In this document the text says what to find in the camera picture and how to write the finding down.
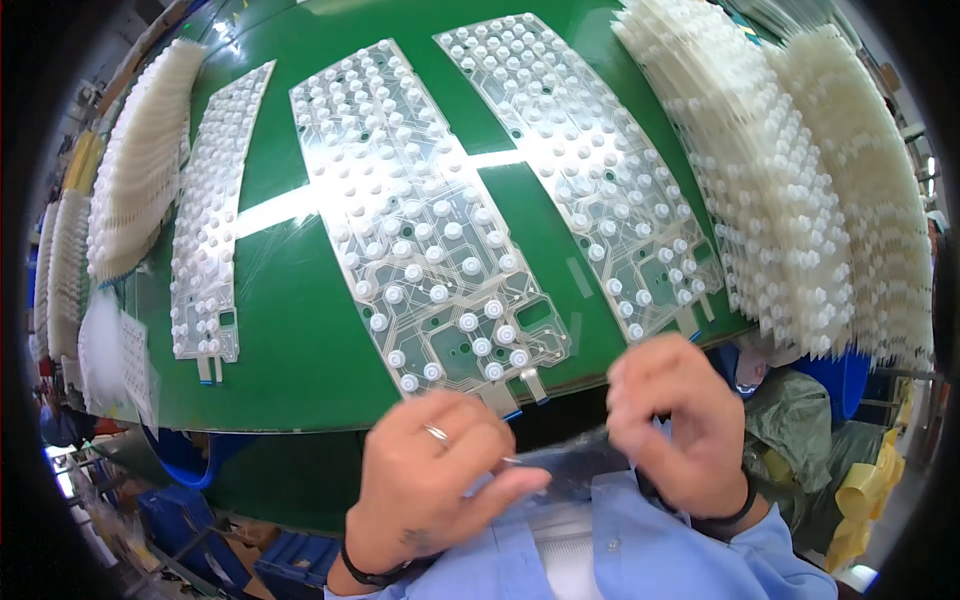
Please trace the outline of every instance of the ring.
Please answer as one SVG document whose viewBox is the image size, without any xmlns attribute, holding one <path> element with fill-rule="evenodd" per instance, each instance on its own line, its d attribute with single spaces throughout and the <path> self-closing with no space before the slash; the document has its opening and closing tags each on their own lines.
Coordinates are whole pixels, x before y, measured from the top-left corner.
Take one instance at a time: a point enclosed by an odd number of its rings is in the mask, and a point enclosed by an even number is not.
<svg viewBox="0 0 960 600">
<path fill-rule="evenodd" d="M 450 441 L 450 439 L 446 436 L 446 433 L 442 429 L 440 429 L 439 427 L 434 427 L 430 423 L 425 423 L 423 425 L 423 428 L 426 429 L 426 432 L 429 433 L 431 436 L 437 438 L 437 442 L 440 442 L 440 444 L 444 448 L 446 448 L 447 443 Z"/>
</svg>

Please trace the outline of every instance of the light blue shirt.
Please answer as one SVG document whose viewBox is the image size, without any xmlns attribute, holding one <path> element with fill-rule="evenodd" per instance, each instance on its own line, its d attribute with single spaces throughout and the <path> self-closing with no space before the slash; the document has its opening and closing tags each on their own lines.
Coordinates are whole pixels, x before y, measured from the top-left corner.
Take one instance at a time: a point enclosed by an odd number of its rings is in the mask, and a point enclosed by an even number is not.
<svg viewBox="0 0 960 600">
<path fill-rule="evenodd" d="M 723 543 L 691 529 L 688 516 L 652 505 L 632 471 L 596 475 L 590 487 L 593 574 L 604 600 L 837 597 L 829 575 L 794 556 L 776 505 L 760 523 Z M 554 600 L 529 516 L 529 507 L 513 508 L 473 540 L 447 550 L 416 580 L 350 597 Z M 328 589 L 324 594 L 328 600 L 342 597 Z"/>
</svg>

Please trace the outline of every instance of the human hand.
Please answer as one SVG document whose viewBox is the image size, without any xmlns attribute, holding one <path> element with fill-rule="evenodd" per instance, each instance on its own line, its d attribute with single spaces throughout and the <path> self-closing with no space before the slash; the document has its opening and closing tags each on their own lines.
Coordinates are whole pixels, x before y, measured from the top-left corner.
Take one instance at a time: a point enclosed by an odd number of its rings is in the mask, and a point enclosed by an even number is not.
<svg viewBox="0 0 960 600">
<path fill-rule="evenodd" d="M 736 514 L 747 498 L 743 401 L 679 334 L 631 348 L 608 372 L 611 443 L 664 500 L 698 518 Z M 671 413 L 671 438 L 652 423 Z"/>
<path fill-rule="evenodd" d="M 446 434 L 446 447 L 426 424 Z M 347 514 L 350 561 L 383 573 L 480 533 L 550 481 L 541 468 L 505 468 L 515 451 L 510 427 L 476 396 L 437 391 L 397 404 L 367 436 L 360 499 Z M 494 479 L 464 498 L 488 471 Z"/>
</svg>

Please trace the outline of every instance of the bracelet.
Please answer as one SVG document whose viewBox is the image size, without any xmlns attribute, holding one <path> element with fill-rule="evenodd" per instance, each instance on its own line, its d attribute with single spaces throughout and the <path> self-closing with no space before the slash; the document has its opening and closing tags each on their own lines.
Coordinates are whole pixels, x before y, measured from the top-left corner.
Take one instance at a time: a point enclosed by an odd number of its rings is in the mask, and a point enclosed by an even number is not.
<svg viewBox="0 0 960 600">
<path fill-rule="evenodd" d="M 712 527 L 730 527 L 731 525 L 735 525 L 743 520 L 743 517 L 750 512 L 750 509 L 754 508 L 754 502 L 756 502 L 756 481 L 754 481 L 754 478 L 750 476 L 750 473 L 747 472 L 746 468 L 743 469 L 743 476 L 747 478 L 747 499 L 743 503 L 743 508 L 741 508 L 732 516 L 721 516 L 718 518 L 696 518 L 691 520 Z"/>
<path fill-rule="evenodd" d="M 363 584 L 364 586 L 377 586 L 378 588 L 385 588 L 386 586 L 399 581 L 400 578 L 403 577 L 404 573 L 406 573 L 407 567 L 410 566 L 410 561 L 407 561 L 406 563 L 395 566 L 386 573 L 365 573 L 350 562 L 350 558 L 347 556 L 346 540 L 344 540 L 344 544 L 340 546 L 340 558 L 344 560 L 344 566 L 347 568 L 347 571 L 349 571 L 350 576 L 353 577 L 358 584 Z"/>
</svg>

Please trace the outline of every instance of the worker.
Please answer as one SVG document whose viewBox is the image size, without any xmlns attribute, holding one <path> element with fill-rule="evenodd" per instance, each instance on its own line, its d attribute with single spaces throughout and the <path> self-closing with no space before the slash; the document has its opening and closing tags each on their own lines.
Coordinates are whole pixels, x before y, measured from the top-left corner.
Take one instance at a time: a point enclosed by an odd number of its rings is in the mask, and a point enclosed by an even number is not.
<svg viewBox="0 0 960 600">
<path fill-rule="evenodd" d="M 532 512 L 517 501 L 550 473 L 503 460 L 513 434 L 479 399 L 432 392 L 394 406 L 367 436 L 325 597 L 837 597 L 745 476 L 743 403 L 699 349 L 660 336 L 628 350 L 608 378 L 610 442 L 662 501 L 622 470 L 593 476 L 589 503 Z M 660 427 L 655 416 L 666 414 Z"/>
<path fill-rule="evenodd" d="M 55 398 L 52 389 L 34 388 L 34 403 L 39 410 L 40 437 L 48 445 L 66 448 L 73 445 L 76 449 L 92 442 L 97 435 L 99 419 L 74 410 Z"/>
</svg>

